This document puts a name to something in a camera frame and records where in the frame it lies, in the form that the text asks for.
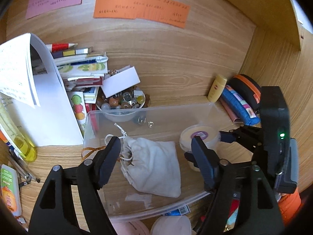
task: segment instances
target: blue pencil case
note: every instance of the blue pencil case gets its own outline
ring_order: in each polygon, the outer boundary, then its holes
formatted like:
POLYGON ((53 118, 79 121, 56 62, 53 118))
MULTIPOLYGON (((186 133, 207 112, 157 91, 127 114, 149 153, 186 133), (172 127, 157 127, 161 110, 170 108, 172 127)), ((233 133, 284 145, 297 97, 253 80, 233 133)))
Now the blue pencil case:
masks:
POLYGON ((255 125, 260 122, 250 105, 231 86, 225 86, 221 98, 245 125, 255 125))

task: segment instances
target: orange sticky note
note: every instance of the orange sticky note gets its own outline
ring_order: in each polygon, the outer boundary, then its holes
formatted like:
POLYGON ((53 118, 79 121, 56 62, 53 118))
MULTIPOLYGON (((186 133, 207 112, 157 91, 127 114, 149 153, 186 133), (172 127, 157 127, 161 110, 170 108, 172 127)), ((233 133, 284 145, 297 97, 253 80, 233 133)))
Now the orange sticky note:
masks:
POLYGON ((189 9, 174 0, 96 0, 94 18, 142 18, 184 28, 189 9))

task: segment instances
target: cloth pouch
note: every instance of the cloth pouch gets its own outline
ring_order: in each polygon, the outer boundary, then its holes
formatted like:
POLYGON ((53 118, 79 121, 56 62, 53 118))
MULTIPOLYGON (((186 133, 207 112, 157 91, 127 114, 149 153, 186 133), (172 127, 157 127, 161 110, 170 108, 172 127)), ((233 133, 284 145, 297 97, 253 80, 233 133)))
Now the cloth pouch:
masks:
POLYGON ((121 170, 128 182, 144 193, 177 198, 181 177, 175 143, 124 137, 121 170))

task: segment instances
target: clear plastic bin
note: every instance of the clear plastic bin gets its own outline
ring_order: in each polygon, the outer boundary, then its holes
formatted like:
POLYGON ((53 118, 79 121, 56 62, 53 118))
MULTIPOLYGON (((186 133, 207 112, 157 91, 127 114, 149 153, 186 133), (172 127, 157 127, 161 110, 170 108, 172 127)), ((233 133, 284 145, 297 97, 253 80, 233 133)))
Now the clear plastic bin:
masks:
POLYGON ((84 147, 104 146, 108 134, 122 136, 114 123, 117 122, 128 136, 144 137, 153 141, 174 141, 181 173, 182 193, 178 198, 169 198, 137 191, 131 186, 116 162, 107 185, 99 191, 103 206, 111 221, 145 219, 175 210, 208 195, 203 190, 200 172, 190 169, 179 146, 183 130, 196 124, 220 127, 225 117, 213 103, 169 107, 151 107, 122 111, 91 111, 87 115, 84 147))

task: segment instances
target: black pouch with orange stripe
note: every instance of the black pouch with orange stripe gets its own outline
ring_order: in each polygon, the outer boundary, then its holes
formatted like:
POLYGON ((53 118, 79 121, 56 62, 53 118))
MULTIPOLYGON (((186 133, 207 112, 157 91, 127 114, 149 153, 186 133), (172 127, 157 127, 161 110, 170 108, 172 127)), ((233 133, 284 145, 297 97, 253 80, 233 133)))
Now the black pouch with orange stripe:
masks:
POLYGON ((251 106, 254 111, 260 108, 261 87, 245 74, 234 76, 227 83, 251 106))

